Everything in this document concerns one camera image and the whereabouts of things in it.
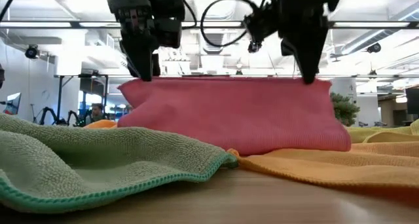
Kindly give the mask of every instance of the monitor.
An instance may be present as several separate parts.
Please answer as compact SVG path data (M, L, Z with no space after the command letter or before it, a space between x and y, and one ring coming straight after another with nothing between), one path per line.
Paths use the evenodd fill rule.
M419 114L419 88L407 88L407 113Z
M16 93L10 96L7 96L6 108L3 110L4 113L8 115L17 115L20 105L20 96L21 93Z

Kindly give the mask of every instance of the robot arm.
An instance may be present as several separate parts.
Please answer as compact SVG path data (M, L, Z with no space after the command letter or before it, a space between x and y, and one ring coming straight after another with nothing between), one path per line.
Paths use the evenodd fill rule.
M244 26L251 35L249 51L257 51L263 40L277 31L282 38L282 55L294 55L304 82L312 83L319 72L318 64L329 30L323 6L327 4L328 9L334 11L339 0L270 0L262 7L248 0L242 1L253 9L252 14L244 17ZM159 46L180 47L184 2L108 0L111 12L121 24L120 46L127 55L133 77L151 81L152 76L160 75L158 56L153 52Z

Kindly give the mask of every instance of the teal towel edge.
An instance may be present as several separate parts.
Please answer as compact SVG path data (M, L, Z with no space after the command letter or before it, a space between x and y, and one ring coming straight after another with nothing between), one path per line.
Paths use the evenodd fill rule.
M211 178L220 167L236 168L237 159L234 155L224 153L206 169L205 174L178 173L163 177L154 177L148 181L122 187L100 193L91 193L89 195L77 196L72 198L37 198L23 193L13 186L10 186L0 177L0 198L5 199L8 204L12 204L18 211L33 212L38 214L58 214L72 212L76 210L85 210L152 189L167 183L175 181L205 182Z

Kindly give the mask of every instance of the ceiling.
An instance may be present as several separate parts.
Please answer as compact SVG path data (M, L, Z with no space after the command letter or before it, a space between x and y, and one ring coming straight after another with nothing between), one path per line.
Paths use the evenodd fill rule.
M214 0L187 0L197 17L201 17L205 7ZM6 0L0 0L0 7ZM215 5L209 12L208 20L241 21L251 9L243 3L224 2ZM419 20L419 0L341 0L337 10L328 14L330 20L338 21L400 21ZM114 16L109 12L106 0L14 0L7 15L10 21L110 21ZM186 21L192 21L187 12ZM38 44L40 49L53 55L59 55L62 42L80 30L57 29L10 29L5 33L7 43L14 46ZM124 55L119 52L117 29L82 30L86 42L80 54L83 57L83 69L97 69L103 74L128 75ZM240 29L209 29L207 33L220 41L228 41L241 34ZM409 85L417 84L414 76L419 75L419 31L417 29L388 32L370 29L334 29L330 30L320 62L322 75L366 75L375 69L379 75L409 74L411 77L375 79L374 83L381 90L398 90L393 82ZM379 42L382 50L369 54L366 47ZM276 34L265 39L263 48L255 54L247 52L249 37L245 36L235 45L226 48L211 48L203 41L197 30L182 32L181 48L178 50L161 48L160 66L170 75L182 73L235 74L238 66L245 75L297 75L293 57L283 57L280 52L280 39ZM342 54L332 58L331 54ZM117 86L130 78L111 78L109 96L111 101L123 102L118 95ZM362 91L368 78L357 79Z

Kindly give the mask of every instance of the green plant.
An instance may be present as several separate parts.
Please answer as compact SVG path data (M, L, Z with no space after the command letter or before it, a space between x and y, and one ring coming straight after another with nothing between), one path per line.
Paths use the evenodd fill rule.
M332 92L330 98L335 110L335 117L345 126L353 125L359 112L359 107L351 102L351 98L344 97L341 94Z

